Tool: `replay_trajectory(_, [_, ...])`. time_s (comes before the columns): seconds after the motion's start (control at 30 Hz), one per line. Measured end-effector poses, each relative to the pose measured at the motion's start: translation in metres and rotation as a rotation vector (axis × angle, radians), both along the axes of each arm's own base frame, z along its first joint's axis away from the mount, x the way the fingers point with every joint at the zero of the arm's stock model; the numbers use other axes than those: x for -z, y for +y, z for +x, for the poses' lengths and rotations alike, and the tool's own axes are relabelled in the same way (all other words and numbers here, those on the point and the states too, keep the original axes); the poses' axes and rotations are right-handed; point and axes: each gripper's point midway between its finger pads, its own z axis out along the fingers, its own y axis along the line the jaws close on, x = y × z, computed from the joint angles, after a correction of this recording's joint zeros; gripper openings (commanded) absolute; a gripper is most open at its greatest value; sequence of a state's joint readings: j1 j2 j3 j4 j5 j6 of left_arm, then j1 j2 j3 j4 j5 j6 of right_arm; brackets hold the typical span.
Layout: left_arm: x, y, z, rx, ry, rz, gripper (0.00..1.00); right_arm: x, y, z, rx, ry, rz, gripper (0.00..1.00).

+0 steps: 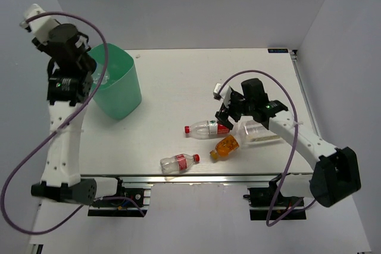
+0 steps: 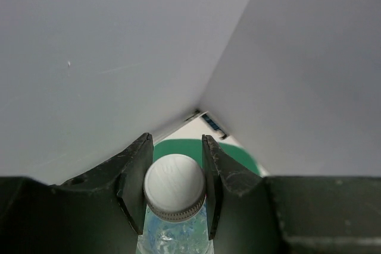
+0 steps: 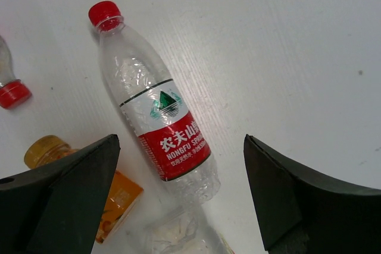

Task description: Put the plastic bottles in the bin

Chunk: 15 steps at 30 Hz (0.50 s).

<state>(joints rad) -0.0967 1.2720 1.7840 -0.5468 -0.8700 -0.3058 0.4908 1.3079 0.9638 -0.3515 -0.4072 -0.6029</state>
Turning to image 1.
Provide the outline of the large red label bottle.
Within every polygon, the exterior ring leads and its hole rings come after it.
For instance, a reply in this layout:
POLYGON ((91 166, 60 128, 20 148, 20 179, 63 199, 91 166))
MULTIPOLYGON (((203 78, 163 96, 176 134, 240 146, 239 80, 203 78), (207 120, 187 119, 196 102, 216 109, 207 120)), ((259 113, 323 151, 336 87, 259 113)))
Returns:
POLYGON ((198 140, 222 139, 228 135, 235 135, 236 127, 234 126, 232 130, 229 130, 216 120, 204 120, 194 123, 191 126, 185 126, 184 131, 185 136, 188 138, 198 140))

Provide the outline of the orange juice bottle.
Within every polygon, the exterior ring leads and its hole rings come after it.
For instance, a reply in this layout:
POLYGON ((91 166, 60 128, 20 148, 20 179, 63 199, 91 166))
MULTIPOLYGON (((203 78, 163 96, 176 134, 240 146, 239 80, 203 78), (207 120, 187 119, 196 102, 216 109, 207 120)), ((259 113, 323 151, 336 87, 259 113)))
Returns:
POLYGON ((227 159, 238 148, 238 141, 234 136, 229 135, 216 144, 215 148, 210 151, 210 157, 215 161, 227 159))

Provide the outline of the clear bottle blue label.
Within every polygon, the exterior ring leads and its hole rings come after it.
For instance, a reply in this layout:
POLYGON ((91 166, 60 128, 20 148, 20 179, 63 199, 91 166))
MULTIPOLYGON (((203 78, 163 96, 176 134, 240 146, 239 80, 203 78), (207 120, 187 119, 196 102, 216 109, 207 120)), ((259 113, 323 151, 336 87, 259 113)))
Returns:
POLYGON ((106 73, 101 77, 101 73, 94 73, 92 74, 93 78, 93 84, 98 84, 99 82, 101 85, 105 85, 110 82, 110 74, 106 71, 106 73))

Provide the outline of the small red label bottle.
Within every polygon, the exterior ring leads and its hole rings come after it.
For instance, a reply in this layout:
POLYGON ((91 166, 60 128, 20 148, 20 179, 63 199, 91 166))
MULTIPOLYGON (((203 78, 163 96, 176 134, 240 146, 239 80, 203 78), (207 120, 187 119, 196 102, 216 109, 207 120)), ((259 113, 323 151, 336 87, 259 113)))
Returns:
POLYGON ((197 164, 199 160, 200 157, 198 154, 188 155, 185 153, 170 158, 163 158, 160 161, 161 171, 163 174, 182 173, 192 165, 197 164))

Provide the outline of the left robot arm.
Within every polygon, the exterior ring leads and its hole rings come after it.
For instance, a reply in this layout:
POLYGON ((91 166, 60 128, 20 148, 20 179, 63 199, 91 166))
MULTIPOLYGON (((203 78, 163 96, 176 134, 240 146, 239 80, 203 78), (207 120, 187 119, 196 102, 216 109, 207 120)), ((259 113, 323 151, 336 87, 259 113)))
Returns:
POLYGON ((97 196, 94 178, 81 178, 79 151, 85 101, 93 85, 95 60, 88 54, 88 36, 72 24, 58 24, 45 43, 33 39, 50 56, 47 68, 50 128, 48 156, 40 182, 32 185, 34 197, 56 202, 92 205, 97 196))

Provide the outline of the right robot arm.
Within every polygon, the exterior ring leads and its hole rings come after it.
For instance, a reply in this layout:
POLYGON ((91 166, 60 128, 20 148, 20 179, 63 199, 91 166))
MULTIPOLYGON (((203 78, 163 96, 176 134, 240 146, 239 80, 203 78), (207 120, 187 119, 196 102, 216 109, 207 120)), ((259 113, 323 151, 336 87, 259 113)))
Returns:
POLYGON ((214 98, 223 101, 217 121, 232 129, 230 119, 238 122, 243 116, 252 117, 294 147, 313 171, 271 182, 268 196, 273 204, 284 205, 291 196, 308 197, 328 208, 361 189, 357 155, 351 148, 340 149, 297 122, 286 105, 269 100, 261 80, 245 80, 241 87, 239 93, 227 84, 216 84, 214 98))

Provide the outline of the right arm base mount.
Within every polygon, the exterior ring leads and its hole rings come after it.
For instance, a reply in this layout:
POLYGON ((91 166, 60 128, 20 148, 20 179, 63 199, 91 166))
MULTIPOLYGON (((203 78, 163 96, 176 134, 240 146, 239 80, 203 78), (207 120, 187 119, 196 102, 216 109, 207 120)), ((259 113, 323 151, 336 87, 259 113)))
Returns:
MULTIPOLYGON (((272 198, 273 193, 268 187, 252 187, 248 189, 248 192, 243 195, 243 199, 249 203, 249 216, 251 221, 266 220, 272 198)), ((298 197, 294 196, 284 197, 280 193, 271 212, 270 220, 276 220, 296 204, 298 199, 298 197)), ((305 211, 302 211, 303 207, 304 201, 302 201, 290 214, 284 217, 283 220, 306 220, 307 216, 305 211)))

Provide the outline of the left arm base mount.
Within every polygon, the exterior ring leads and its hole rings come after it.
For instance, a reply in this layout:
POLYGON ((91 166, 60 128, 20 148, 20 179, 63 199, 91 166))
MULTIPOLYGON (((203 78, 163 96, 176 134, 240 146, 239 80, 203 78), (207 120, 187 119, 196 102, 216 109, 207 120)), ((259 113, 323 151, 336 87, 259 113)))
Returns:
POLYGON ((108 199, 97 199, 88 209, 89 217, 142 218, 148 211, 151 185, 123 183, 108 199))

